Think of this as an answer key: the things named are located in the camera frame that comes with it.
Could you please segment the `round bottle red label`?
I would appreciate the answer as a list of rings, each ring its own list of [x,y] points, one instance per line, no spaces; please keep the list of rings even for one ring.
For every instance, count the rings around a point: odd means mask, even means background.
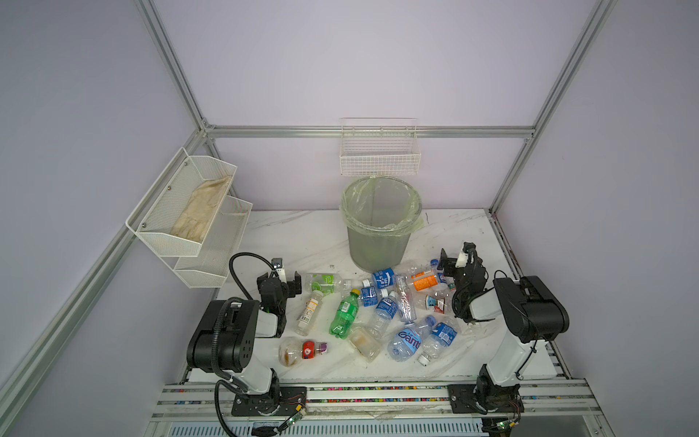
[[[314,340],[287,338],[279,347],[278,358],[285,367],[293,367],[302,361],[312,360],[324,355],[329,349],[327,342],[315,342]]]

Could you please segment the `large blue label water bottle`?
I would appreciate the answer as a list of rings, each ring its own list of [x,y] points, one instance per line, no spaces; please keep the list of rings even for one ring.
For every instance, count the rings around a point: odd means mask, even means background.
[[[389,342],[387,352],[391,360],[395,362],[406,362],[422,346],[423,340],[430,333],[432,323],[415,323],[405,326],[398,331]]]

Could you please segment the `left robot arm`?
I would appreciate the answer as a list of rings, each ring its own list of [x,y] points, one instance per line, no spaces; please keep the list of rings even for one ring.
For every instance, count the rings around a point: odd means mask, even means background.
[[[187,346],[187,367],[211,373],[227,389],[244,397],[273,397],[279,377],[254,355],[258,339],[280,338],[288,321],[288,300],[302,292],[301,276],[289,280],[281,258],[267,260],[252,252],[239,252],[229,259],[234,282],[242,282],[235,261],[253,258],[267,265],[269,272],[256,279],[260,298],[247,291],[242,298],[213,300],[205,310]]]

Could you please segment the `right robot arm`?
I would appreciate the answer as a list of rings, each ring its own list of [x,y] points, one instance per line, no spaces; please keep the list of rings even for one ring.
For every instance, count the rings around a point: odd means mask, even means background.
[[[477,324],[502,317],[508,330],[494,357],[482,366],[477,380],[482,391],[516,386],[539,345],[569,329],[568,312],[539,277],[515,280],[501,269],[490,274],[473,242],[462,244],[457,257],[443,249],[438,271],[453,280],[456,318]]]

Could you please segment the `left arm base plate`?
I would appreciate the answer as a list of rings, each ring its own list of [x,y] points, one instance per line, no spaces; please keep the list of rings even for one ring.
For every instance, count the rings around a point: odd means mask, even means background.
[[[287,417],[307,402],[304,386],[272,387],[268,393],[236,398],[230,413],[234,417]]]

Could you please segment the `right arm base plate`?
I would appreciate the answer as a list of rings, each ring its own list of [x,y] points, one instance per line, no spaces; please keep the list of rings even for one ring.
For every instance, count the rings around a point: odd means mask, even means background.
[[[453,413],[481,415],[522,413],[524,404],[519,389],[519,384],[512,387],[450,384],[447,387]]]

